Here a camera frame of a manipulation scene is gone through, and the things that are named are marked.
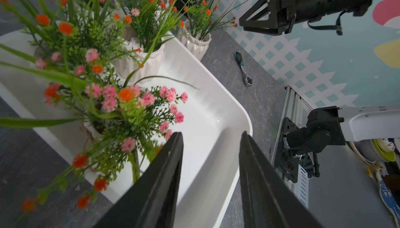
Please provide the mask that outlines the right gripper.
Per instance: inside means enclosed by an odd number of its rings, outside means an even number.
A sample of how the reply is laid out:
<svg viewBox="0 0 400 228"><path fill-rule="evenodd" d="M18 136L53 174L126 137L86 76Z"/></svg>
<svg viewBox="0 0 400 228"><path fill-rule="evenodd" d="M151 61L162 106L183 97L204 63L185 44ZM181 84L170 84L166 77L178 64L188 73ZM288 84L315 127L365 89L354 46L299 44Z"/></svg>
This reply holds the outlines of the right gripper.
<svg viewBox="0 0 400 228"><path fill-rule="evenodd" d="M245 31L278 36L290 33L295 24L311 24L320 21L324 16L339 13L334 25L311 28L334 30L337 34L342 34L342 15L352 13L354 17L361 17L372 2L373 0L258 0L239 19L239 24Z"/></svg>

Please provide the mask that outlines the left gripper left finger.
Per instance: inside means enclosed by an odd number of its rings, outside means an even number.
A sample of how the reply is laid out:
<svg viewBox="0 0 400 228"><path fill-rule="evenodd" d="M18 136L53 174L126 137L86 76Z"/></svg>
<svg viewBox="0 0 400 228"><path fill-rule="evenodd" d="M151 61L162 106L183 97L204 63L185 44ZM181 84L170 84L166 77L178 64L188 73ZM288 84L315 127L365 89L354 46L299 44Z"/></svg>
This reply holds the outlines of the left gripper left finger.
<svg viewBox="0 0 400 228"><path fill-rule="evenodd" d="M95 227L172 228L177 208L183 148L182 133L173 133L144 174Z"/></svg>

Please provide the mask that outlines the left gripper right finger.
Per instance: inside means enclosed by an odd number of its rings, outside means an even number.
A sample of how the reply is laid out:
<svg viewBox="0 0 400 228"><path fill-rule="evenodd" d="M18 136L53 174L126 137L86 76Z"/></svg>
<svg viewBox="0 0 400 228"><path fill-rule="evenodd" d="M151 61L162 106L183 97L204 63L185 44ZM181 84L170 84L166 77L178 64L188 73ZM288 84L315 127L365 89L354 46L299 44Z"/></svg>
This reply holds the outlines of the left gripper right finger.
<svg viewBox="0 0 400 228"><path fill-rule="evenodd" d="M240 185L246 228L321 228L275 172L253 138L243 132Z"/></svg>

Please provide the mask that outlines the orange flower pot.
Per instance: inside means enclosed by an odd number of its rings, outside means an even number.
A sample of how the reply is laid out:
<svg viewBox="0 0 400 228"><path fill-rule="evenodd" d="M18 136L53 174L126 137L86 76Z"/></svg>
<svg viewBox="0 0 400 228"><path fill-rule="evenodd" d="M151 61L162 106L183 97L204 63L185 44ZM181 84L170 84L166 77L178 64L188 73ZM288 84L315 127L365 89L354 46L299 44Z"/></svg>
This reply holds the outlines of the orange flower pot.
<svg viewBox="0 0 400 228"><path fill-rule="evenodd" d="M39 50L39 69L121 86L115 63L129 55L123 34L132 20L114 0L1 0Z"/></svg>
<svg viewBox="0 0 400 228"><path fill-rule="evenodd" d="M117 60L116 72L125 84L158 74L165 58L166 43L181 24L177 0L117 0L130 22L123 35L128 55Z"/></svg>
<svg viewBox="0 0 400 228"><path fill-rule="evenodd" d="M220 4L221 0L187 0L184 3L183 12L187 20L181 22L178 40L198 60L206 54L212 41L213 31L238 26L236 17L228 18L237 6L230 5L217 16Z"/></svg>

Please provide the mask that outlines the pink flower pot twine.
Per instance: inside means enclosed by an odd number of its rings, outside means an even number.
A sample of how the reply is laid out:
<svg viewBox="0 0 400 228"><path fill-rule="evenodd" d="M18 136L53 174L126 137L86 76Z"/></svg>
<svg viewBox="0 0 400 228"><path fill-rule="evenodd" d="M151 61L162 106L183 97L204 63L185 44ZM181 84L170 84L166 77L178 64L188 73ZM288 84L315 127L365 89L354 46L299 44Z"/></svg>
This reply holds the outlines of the pink flower pot twine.
<svg viewBox="0 0 400 228"><path fill-rule="evenodd" d="M114 70L95 49L87 50L72 66L67 45L62 47L61 52L45 60L2 45L3 50L35 63L35 68L26 68L26 72L49 81L44 91L46 103L65 103L77 112L77 119L90 123L100 134L89 148L75 156L65 172L23 203L26 214L45 204L54 191L65 191L70 181L82 180L89 169L97 176L93 187L78 198L80 209L96 202L98 193L107 190L127 162L132 165L133 181L138 181L138 156L155 159L162 148L157 139L170 139L170 126L184 121L177 104L189 98L187 93L178 95L174 88L165 86L142 89L119 84Z"/></svg>

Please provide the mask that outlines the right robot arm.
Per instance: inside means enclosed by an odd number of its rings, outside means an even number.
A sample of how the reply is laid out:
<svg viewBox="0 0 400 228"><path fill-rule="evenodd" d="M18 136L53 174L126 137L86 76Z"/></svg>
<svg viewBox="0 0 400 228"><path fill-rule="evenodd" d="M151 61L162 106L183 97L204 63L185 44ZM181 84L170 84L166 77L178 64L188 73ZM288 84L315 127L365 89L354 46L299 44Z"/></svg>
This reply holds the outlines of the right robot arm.
<svg viewBox="0 0 400 228"><path fill-rule="evenodd" d="M294 25L307 23L318 31L343 35L339 19L333 25L318 25L323 17L351 13L363 16L373 0L258 0L239 19L245 31L271 36L288 34ZM306 127L290 132L283 142L298 154L321 152L328 145L343 145L400 136L399 105L380 107L324 107L313 110Z"/></svg>

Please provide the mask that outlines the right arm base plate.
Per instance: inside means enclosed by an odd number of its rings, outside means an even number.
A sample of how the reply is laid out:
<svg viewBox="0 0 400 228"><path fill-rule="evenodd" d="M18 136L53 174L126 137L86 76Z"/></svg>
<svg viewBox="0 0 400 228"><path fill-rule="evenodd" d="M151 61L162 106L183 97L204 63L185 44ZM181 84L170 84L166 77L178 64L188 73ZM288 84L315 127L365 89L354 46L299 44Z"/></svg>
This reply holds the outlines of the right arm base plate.
<svg viewBox="0 0 400 228"><path fill-rule="evenodd" d="M309 178L320 177L318 157L310 144L307 129L299 129L290 118L285 117L278 137L274 168L293 183L298 181L299 167L306 170Z"/></svg>

